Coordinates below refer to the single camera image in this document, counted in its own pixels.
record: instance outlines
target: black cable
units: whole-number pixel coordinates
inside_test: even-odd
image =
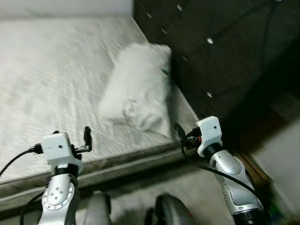
[[[21,216],[20,216],[20,225],[24,225],[24,213],[27,210],[28,206],[33,203],[35,200],[37,200],[40,196],[43,195],[44,192],[39,193],[37,196],[33,197],[27,204],[23,207],[21,211]]]
[[[245,18],[247,18],[249,15],[252,15],[256,11],[258,11],[258,10],[264,8],[264,7],[267,7],[269,4],[270,3],[268,1],[264,1],[260,4],[258,4],[257,6],[254,6],[253,8],[249,9],[248,11],[243,13],[242,15],[240,15],[238,18],[236,18],[234,21],[229,23],[225,28],[223,28],[217,34],[212,35],[212,37],[214,39],[214,43],[216,44],[218,41],[220,41],[220,38],[222,36],[224,36],[228,31],[230,31],[231,28],[233,28],[236,24],[240,23],[241,21],[243,21]],[[187,54],[187,57],[190,58],[194,54],[197,54],[198,52],[200,52],[200,51],[202,51],[203,49],[206,49],[206,48],[210,48],[210,45],[204,44],[204,45],[201,45],[200,47],[196,47],[196,48],[194,48],[194,50],[192,52]]]
[[[208,166],[202,165],[202,164],[200,164],[200,163],[198,163],[198,162],[195,162],[195,166],[200,167],[200,168],[202,168],[202,169],[204,169],[204,170],[207,170],[207,171],[216,173],[216,174],[218,174],[218,175],[220,175],[220,176],[226,177],[227,179],[230,179],[230,180],[232,180],[232,181],[238,183],[239,185],[243,186],[244,188],[246,188],[248,191],[250,191],[252,194],[254,194],[254,195],[257,197],[256,192],[255,192],[251,187],[249,187],[248,185],[246,185],[244,182],[242,182],[242,181],[240,181],[240,180],[238,180],[238,179],[235,179],[234,177],[229,176],[229,175],[227,175],[226,173],[220,172],[219,170],[215,170],[215,169],[210,168],[210,167],[208,167]]]
[[[22,152],[22,153],[20,153],[19,155],[17,155],[16,157],[14,157],[9,163],[7,163],[6,164],[6,166],[1,170],[1,172],[0,172],[0,177],[1,177],[1,175],[4,173],[4,171],[16,160],[16,159],[18,159],[19,157],[21,157],[21,156],[23,156],[23,155],[25,155],[25,154],[27,154],[27,153],[33,153],[34,152],[34,150],[33,149],[28,149],[28,150],[26,150],[26,151],[24,151],[24,152]]]
[[[184,151],[184,141],[183,140],[181,140],[181,153],[182,153],[182,155],[185,157],[185,158],[187,158],[187,159],[189,159],[189,157],[188,157],[188,155],[186,154],[186,152]]]
[[[246,175],[248,176],[250,182],[251,182],[251,183],[253,184],[253,186],[254,186],[255,182],[254,182],[252,176],[250,175],[249,171],[245,169],[245,172],[246,172]]]
[[[271,9],[270,9],[268,17],[267,17],[266,27],[265,27],[264,33],[263,33],[261,62],[260,62],[262,72],[264,72],[265,51],[266,51],[267,42],[269,40],[270,24],[271,24],[271,20],[272,20],[274,11],[275,11],[276,4],[277,3],[275,1],[273,1]]]

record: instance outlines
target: floor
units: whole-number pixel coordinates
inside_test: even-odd
[[[112,197],[113,224],[142,225],[147,209],[154,206],[156,196],[166,192],[182,200],[196,224],[234,224],[214,175],[192,165],[181,165],[108,190],[107,193]],[[77,225],[83,224],[88,201],[88,198],[81,201],[76,214]],[[25,224],[38,224],[39,217],[39,212],[28,213]],[[19,217],[0,221],[0,225],[18,223]]]
[[[299,215],[300,101],[285,94],[274,102],[272,109],[281,120],[276,117],[270,120],[273,124],[278,124],[278,127],[273,129],[271,135],[260,140],[259,149],[252,157],[272,179],[275,202],[280,210],[287,215]]]

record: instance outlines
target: white wall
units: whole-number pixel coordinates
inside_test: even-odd
[[[132,13],[133,0],[0,0],[0,19]]]
[[[285,213],[300,213],[300,100],[282,96],[273,106],[287,126],[262,141],[253,155],[273,180],[277,203]]]

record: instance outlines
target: bed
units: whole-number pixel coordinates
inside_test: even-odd
[[[92,130],[80,187],[181,159],[176,139],[112,124],[98,111],[112,59],[130,43],[147,42],[130,16],[0,22],[0,165],[58,130],[75,146]],[[185,130],[197,116],[176,85],[172,121]],[[0,210],[23,205],[50,177],[43,155],[25,155],[0,180]]]
[[[172,75],[201,119],[217,116],[228,149],[284,90],[298,90],[297,0],[135,0],[149,42],[169,45]]]

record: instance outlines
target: wire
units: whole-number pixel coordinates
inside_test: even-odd
[[[269,11],[268,17],[267,17],[267,22],[266,22],[266,27],[264,29],[264,33],[263,33],[263,40],[262,40],[262,51],[261,51],[261,71],[264,72],[265,69],[265,51],[266,51],[266,47],[267,47],[267,42],[269,40],[269,32],[270,32],[270,24],[271,24],[271,20],[275,11],[275,7],[276,7],[276,2],[273,1],[271,9]]]
[[[252,176],[250,175],[249,171],[245,169],[245,172],[246,172],[246,175],[248,176],[248,178],[249,178],[250,182],[251,182],[251,183],[254,185],[254,184],[255,184],[255,182],[254,182],[254,180],[253,180]]]
[[[202,165],[202,164],[200,164],[200,163],[198,163],[198,162],[195,162],[195,166],[200,167],[200,168],[202,168],[202,169],[204,169],[204,170],[207,170],[207,171],[216,173],[216,174],[218,174],[218,175],[220,175],[220,176],[226,177],[227,179],[230,179],[230,180],[232,180],[232,181],[238,183],[239,185],[243,186],[244,188],[246,188],[248,191],[250,191],[252,194],[254,194],[254,195],[257,197],[256,192],[255,192],[251,187],[249,187],[248,185],[246,185],[244,182],[242,182],[242,181],[240,181],[240,180],[238,180],[238,179],[235,179],[234,177],[229,176],[229,175],[227,175],[226,173],[220,172],[219,170],[215,170],[215,169],[210,168],[210,167],[208,167],[208,166]]]
[[[39,197],[43,195],[44,192],[39,193],[37,196],[33,197],[27,204],[23,207],[21,211],[21,216],[20,216],[20,225],[24,225],[24,213],[27,210],[28,206],[32,204],[35,200],[37,200]]]
[[[186,154],[186,152],[184,151],[184,142],[183,142],[183,140],[181,141],[181,153],[182,153],[182,155],[185,157],[185,158],[187,158],[187,159],[189,159],[189,157],[188,157],[188,155]]]
[[[21,157],[21,156],[23,156],[23,155],[25,155],[25,154],[27,154],[27,153],[33,153],[34,151],[32,150],[32,149],[29,149],[29,150],[26,150],[26,151],[24,151],[24,152],[22,152],[22,153],[20,153],[19,155],[17,155],[16,157],[14,157],[9,163],[7,163],[6,164],[6,166],[1,170],[1,172],[0,172],[0,177],[1,177],[1,175],[4,173],[4,171],[16,160],[16,159],[18,159],[19,157]]]

